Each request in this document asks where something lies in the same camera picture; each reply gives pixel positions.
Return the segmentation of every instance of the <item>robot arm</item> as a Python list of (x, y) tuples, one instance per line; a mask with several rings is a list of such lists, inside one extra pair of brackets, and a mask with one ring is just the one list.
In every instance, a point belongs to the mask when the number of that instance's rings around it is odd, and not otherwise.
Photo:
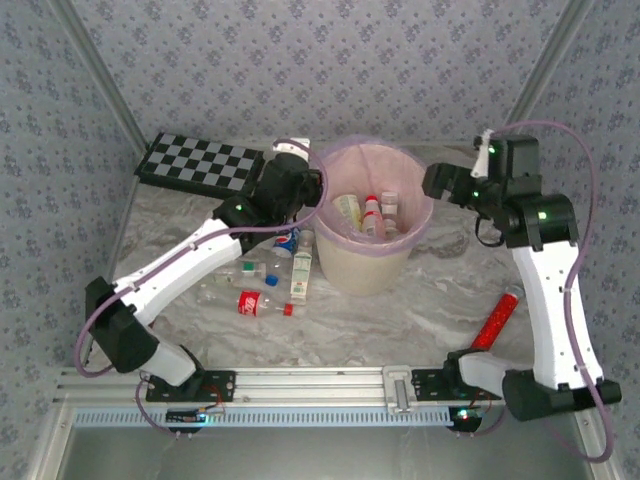
[(108, 298), (122, 295), (96, 320), (90, 333), (120, 373), (143, 370), (173, 387), (198, 389), (202, 367), (184, 347), (149, 329), (155, 317), (207, 273), (240, 257), (274, 232), (217, 233), (232, 227), (285, 225), (303, 206), (314, 207), (322, 178), (304, 158), (280, 153), (267, 163), (249, 197), (234, 196), (216, 208), (187, 239), (146, 267), (108, 284), (98, 277), (86, 288), (87, 316)]
[[(449, 354), (445, 371), (455, 384), (477, 386), (503, 397), (518, 420), (593, 406), (574, 357), (564, 318), (564, 281), (578, 256), (578, 233), (571, 202), (564, 195), (542, 195), (538, 142), (523, 135), (476, 139), (484, 161), (474, 170), (449, 164), (427, 169), (423, 190), (492, 220), (511, 250), (523, 279), (534, 339), (533, 369), (513, 365), (488, 352)], [(573, 325), (585, 368), (604, 403), (620, 401), (617, 383), (604, 380), (595, 357), (578, 282), (573, 286)]]

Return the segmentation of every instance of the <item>bottle label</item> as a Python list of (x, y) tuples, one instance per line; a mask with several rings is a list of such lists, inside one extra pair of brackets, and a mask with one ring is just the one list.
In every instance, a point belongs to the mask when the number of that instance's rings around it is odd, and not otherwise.
[(260, 292), (250, 292), (245, 290), (240, 294), (238, 299), (238, 313), (242, 315), (258, 314), (258, 299), (260, 298)]
[(296, 246), (298, 245), (299, 235), (300, 229), (295, 227), (289, 231), (289, 233), (277, 236), (272, 250), (276, 254), (280, 254), (280, 256), (291, 258), (293, 256), (293, 252), (296, 250)]

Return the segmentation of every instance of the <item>metal bracket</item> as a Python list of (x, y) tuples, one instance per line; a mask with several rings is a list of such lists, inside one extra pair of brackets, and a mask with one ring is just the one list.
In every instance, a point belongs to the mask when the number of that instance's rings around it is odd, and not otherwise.
[(418, 399), (411, 378), (408, 365), (382, 367), (384, 397), (390, 414), (413, 413), (416, 410)]

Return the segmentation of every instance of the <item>red tube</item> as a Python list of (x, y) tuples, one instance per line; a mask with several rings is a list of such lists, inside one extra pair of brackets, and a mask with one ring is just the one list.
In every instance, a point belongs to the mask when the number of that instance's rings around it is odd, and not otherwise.
[(523, 295), (524, 292), (520, 287), (514, 285), (507, 288), (507, 291), (502, 295), (493, 312), (489, 315), (484, 327), (482, 327), (482, 330), (480, 330), (480, 333), (471, 344), (471, 348), (479, 348), (481, 350), (489, 350), (491, 348)]

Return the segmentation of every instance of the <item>wall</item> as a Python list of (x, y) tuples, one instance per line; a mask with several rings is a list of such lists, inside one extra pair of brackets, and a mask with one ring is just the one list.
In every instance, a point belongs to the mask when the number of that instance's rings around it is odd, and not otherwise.
[[(581, 287), (594, 348), (622, 384), (615, 420), (629, 479), (640, 478), (639, 53), (638, 2), (596, 2), (532, 114), (576, 128), (598, 165), (596, 237)], [(569, 138), (545, 132), (542, 142), (545, 183), (570, 195), (584, 228), (586, 158)]]
[(148, 140), (468, 140), (506, 117), (565, 3), (75, 1)]
[(0, 478), (21, 478), (104, 273), (133, 150), (43, 0), (0, 2)]

